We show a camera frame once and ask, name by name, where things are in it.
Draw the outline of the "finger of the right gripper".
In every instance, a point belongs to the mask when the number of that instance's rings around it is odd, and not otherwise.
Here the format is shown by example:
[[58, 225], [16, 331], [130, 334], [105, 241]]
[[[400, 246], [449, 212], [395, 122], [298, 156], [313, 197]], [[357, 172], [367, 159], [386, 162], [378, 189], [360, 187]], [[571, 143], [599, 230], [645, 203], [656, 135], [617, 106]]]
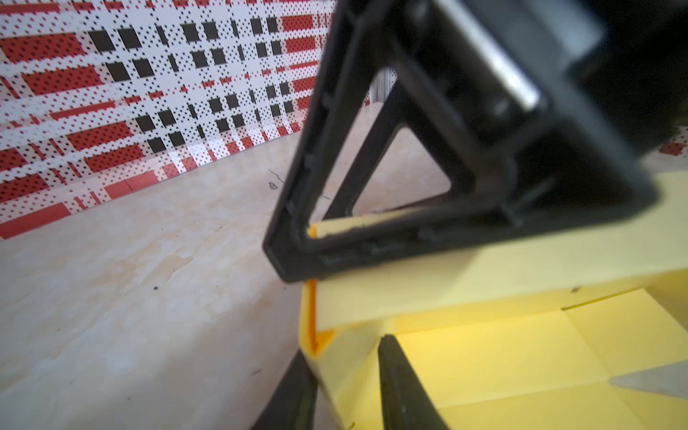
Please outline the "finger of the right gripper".
[[306, 126], [263, 240], [283, 281], [623, 220], [639, 177], [473, 161], [487, 103], [442, 41], [435, 1], [341, 1]]

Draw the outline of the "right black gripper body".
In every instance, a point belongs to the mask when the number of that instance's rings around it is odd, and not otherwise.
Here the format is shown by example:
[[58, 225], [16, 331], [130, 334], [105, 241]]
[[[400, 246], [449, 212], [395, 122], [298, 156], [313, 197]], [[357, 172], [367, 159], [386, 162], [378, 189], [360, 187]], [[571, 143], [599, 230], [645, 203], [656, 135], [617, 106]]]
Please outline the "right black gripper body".
[[639, 177], [687, 103], [684, 1], [435, 1], [442, 41], [488, 101], [473, 161]]

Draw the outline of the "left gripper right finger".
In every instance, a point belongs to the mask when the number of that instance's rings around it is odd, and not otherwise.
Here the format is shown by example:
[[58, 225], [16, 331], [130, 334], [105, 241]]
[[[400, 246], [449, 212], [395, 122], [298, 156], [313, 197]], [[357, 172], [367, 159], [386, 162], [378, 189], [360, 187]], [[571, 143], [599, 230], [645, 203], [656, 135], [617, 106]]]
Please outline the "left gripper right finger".
[[397, 339], [383, 336], [377, 354], [383, 428], [447, 430]]

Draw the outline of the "yellow paper box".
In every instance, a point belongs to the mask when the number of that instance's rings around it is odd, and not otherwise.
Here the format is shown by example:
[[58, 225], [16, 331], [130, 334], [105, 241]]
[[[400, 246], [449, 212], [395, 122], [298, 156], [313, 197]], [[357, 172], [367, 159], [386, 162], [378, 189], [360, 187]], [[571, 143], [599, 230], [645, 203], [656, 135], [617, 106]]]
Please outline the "yellow paper box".
[[687, 175], [629, 221], [308, 281], [299, 344], [344, 429], [384, 426], [391, 335], [451, 429], [687, 426]]

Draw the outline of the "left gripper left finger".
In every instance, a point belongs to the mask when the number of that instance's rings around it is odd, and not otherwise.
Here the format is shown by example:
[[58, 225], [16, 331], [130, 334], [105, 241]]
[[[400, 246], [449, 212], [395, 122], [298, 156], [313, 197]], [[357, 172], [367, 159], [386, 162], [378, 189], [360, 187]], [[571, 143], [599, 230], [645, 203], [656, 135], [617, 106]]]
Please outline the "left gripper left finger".
[[304, 354], [298, 350], [270, 401], [250, 429], [313, 429], [317, 392], [315, 376]]

